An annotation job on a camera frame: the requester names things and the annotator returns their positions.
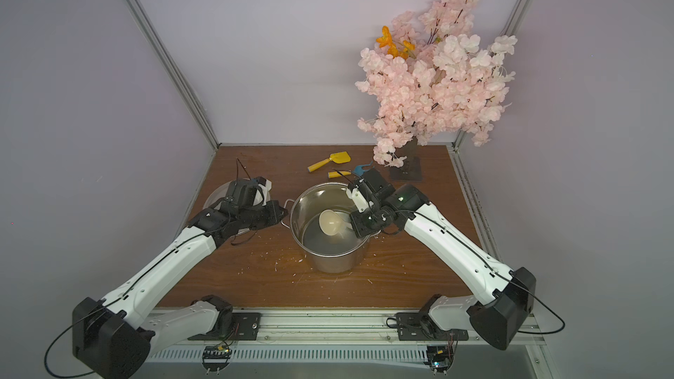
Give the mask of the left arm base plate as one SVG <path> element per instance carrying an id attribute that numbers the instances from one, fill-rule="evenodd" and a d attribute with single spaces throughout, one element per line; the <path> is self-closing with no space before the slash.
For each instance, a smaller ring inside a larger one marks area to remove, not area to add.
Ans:
<path id="1" fill-rule="evenodd" d="M 256 340 L 261 324 L 260 312 L 227 312 L 216 320 L 212 330 L 197 334 L 189 341 L 197 340 Z"/>

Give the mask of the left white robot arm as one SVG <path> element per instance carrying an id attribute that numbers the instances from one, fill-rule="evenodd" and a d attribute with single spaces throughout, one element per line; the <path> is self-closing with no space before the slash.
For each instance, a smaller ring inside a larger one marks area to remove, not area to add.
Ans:
<path id="1" fill-rule="evenodd" d="M 214 295 L 160 317 L 150 314 L 228 239 L 276 226 L 286 215 L 276 200 L 233 213 L 201 211 L 141 272 L 100 300 L 86 298 L 77 305 L 72 313 L 73 356 L 102 378 L 129 378 L 149 356 L 180 341 L 228 334 L 232 307 Z"/>

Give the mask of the stainless steel pot lid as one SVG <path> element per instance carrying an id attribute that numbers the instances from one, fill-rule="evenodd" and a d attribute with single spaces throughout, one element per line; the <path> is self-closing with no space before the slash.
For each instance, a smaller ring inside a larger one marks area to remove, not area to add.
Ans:
<path id="1" fill-rule="evenodd" d="M 241 210 L 248 209 L 246 207 L 236 207 L 230 205 L 228 202 L 225 201 L 225 196 L 229 184 L 230 182 L 226 182 L 225 184 L 217 187 L 217 189 L 206 199 L 203 208 L 214 209 L 229 214 L 239 213 Z"/>

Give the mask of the beige plastic ladle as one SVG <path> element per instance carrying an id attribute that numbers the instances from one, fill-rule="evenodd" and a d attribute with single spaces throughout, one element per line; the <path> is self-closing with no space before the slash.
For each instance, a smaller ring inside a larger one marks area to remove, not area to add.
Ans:
<path id="1" fill-rule="evenodd" d="M 328 236 L 335 236 L 347 230 L 354 230 L 349 214 L 334 210 L 325 210 L 319 214 L 319 228 L 322 233 Z"/>

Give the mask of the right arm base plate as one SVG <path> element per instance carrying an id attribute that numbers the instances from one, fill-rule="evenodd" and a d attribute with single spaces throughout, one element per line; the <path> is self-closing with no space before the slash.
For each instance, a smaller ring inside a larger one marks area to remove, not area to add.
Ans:
<path id="1" fill-rule="evenodd" d="M 456 328 L 447 331 L 442 330 L 428 314 L 420 312 L 398 312 L 386 320 L 386 326 L 396 329 L 398 339 L 401 341 L 447 340 L 454 342 L 469 339 L 467 330 Z"/>

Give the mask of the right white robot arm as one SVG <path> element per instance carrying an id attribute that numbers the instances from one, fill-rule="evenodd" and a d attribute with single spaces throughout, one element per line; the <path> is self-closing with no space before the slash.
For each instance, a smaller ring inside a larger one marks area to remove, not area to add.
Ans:
<path id="1" fill-rule="evenodd" d="M 356 205 L 349 217 L 358 237 L 396 226 L 425 245 L 475 298 L 466 309 L 472 329 L 498 350 L 509 347 L 534 306 L 536 278 L 529 270 L 512 270 L 489 256 L 412 185 L 387 184 L 375 193 L 361 181 L 348 187 L 347 197 Z"/>

